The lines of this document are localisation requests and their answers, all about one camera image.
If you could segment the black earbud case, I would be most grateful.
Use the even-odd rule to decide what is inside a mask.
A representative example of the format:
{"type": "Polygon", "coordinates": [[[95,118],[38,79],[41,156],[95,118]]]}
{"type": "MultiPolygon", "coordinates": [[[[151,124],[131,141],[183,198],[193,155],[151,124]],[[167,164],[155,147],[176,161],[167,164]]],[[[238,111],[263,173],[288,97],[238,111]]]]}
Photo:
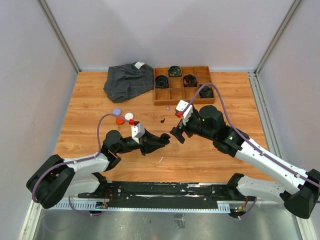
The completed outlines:
{"type": "Polygon", "coordinates": [[[163,133],[161,136],[160,136],[160,142],[164,145],[168,145],[170,143],[170,138],[171,136],[167,133],[163,133]]]}

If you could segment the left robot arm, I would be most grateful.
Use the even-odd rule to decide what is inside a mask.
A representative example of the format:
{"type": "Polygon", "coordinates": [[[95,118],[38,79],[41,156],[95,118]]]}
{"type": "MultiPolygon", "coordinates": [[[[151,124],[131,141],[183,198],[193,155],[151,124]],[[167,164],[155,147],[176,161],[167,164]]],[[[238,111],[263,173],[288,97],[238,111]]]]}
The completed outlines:
{"type": "Polygon", "coordinates": [[[83,158],[50,156],[30,177],[26,188],[32,199],[44,209],[55,206],[61,199],[82,193],[101,198],[107,193],[107,185],[101,176],[121,161],[119,154],[140,150],[143,156],[165,147],[170,136],[156,136],[147,130],[132,127],[132,136],[122,137],[117,130],[109,131],[99,152],[83,158]]]}

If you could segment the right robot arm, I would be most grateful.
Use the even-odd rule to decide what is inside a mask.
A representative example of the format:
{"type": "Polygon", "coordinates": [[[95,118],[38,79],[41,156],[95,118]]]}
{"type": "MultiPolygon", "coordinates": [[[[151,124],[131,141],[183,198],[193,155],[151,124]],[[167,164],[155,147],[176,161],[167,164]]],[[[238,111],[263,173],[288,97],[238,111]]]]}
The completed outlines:
{"type": "Polygon", "coordinates": [[[235,173],[226,188],[230,199],[256,197],[283,205],[299,218],[311,216],[320,197],[319,171],[306,171],[277,157],[246,133],[227,125],[222,112],[213,105],[196,110],[193,105],[180,100],[175,114],[180,121],[170,133],[180,143],[185,142],[183,134],[189,138],[197,135],[208,139],[219,152],[249,163],[273,179],[266,181],[235,173]]]}

